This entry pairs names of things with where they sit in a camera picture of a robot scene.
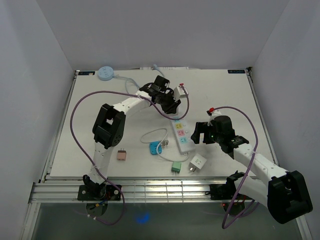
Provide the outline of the pink small plug adapter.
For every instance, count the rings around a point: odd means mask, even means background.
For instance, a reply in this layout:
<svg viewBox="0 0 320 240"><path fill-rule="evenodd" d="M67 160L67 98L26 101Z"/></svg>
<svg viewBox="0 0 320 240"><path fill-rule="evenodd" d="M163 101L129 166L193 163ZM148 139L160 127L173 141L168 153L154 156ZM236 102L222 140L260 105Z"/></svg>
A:
<svg viewBox="0 0 320 240"><path fill-rule="evenodd" d="M125 161L127 159L127 151L121 148L117 151L116 159L118 161Z"/></svg>

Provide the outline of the white multicolour power strip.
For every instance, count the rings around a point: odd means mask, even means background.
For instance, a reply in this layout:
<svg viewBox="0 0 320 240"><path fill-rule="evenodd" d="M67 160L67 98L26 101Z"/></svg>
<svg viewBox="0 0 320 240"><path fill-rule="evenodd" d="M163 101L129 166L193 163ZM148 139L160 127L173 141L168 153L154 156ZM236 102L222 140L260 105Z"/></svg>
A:
<svg viewBox="0 0 320 240"><path fill-rule="evenodd" d="M196 150L195 143L191 140L191 131L185 119L170 120L172 131L176 139L179 152L182 155Z"/></svg>

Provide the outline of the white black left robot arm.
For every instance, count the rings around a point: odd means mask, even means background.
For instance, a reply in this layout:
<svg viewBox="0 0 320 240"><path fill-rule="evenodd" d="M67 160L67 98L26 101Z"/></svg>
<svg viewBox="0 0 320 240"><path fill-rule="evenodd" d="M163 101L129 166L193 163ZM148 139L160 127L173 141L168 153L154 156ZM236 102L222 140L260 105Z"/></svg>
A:
<svg viewBox="0 0 320 240"><path fill-rule="evenodd" d="M105 178L98 173L103 164L108 165L112 148L120 143L125 130L126 119L139 111L159 104L166 115L175 115L181 104L179 96L169 87L170 81L158 75L154 82L143 85L135 94L114 105L101 106L92 128L94 139L93 165L83 176L88 193L100 200L106 195Z"/></svg>

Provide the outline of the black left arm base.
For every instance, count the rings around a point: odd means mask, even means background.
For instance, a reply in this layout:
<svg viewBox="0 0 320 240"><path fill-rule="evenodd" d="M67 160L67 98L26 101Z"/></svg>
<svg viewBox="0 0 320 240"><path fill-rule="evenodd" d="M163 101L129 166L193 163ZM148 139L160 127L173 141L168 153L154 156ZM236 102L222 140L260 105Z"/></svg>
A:
<svg viewBox="0 0 320 240"><path fill-rule="evenodd" d="M78 201L120 201L122 199L120 191L110 184L102 184L98 190L94 191L86 185L81 185L78 189Z"/></svg>

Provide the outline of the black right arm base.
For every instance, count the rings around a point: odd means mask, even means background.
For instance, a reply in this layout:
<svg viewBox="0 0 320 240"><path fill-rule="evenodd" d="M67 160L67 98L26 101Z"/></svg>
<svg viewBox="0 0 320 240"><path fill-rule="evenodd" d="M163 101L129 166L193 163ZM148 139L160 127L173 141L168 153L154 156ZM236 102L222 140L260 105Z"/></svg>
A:
<svg viewBox="0 0 320 240"><path fill-rule="evenodd" d="M244 172L236 171L234 174L228 176L226 178L226 182L223 184L210 184L209 191L206 191L204 194L206 196L210 196L211 200L231 200L236 192L235 182L240 181L240 178L244 176ZM242 210L245 209L245 200L252 200L250 197L246 195L237 194L235 201L231 207L229 215L231 217L235 217Z"/></svg>

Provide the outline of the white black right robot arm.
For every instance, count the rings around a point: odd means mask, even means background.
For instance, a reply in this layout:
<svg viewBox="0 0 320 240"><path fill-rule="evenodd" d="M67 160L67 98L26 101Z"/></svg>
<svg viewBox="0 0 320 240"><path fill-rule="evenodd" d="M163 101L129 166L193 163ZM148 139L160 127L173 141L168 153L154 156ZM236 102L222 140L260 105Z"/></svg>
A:
<svg viewBox="0 0 320 240"><path fill-rule="evenodd" d="M313 210L304 176L297 170L288 171L256 153L249 141L236 135L231 119L215 115L209 122L197 122L191 135L195 144L219 144L221 150L257 176L257 180L236 171L224 184L211 187L211 199L237 199L245 195L264 205L271 216L285 224Z"/></svg>

